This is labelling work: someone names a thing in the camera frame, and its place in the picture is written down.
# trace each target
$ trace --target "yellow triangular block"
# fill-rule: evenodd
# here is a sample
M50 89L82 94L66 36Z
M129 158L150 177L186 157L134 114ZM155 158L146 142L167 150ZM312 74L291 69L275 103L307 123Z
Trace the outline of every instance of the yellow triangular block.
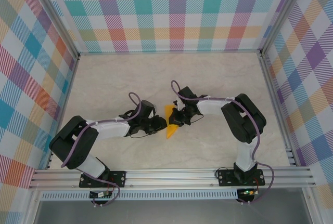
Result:
M174 125L174 124L169 124L169 117L171 116L172 114L172 109L175 108L174 105L168 105L168 106L165 106L164 109L165 109L165 120L166 120L166 124L168 125L167 128L166 128L166 138L168 139L169 137L172 136L172 134L174 134L176 132L176 130L178 129L178 126L177 125Z

